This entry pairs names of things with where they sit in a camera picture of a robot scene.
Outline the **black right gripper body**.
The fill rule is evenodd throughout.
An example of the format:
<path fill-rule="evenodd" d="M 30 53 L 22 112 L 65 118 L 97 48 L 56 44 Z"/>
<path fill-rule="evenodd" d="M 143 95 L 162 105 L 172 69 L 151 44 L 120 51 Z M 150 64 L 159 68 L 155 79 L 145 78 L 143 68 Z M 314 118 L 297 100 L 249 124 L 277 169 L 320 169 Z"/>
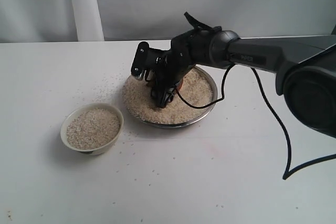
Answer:
<path fill-rule="evenodd" d="M 146 70 L 153 72 L 151 86 L 173 88 L 196 64 L 209 66 L 212 38 L 210 31 L 193 29 L 174 37 L 169 50 L 149 48 Z"/>

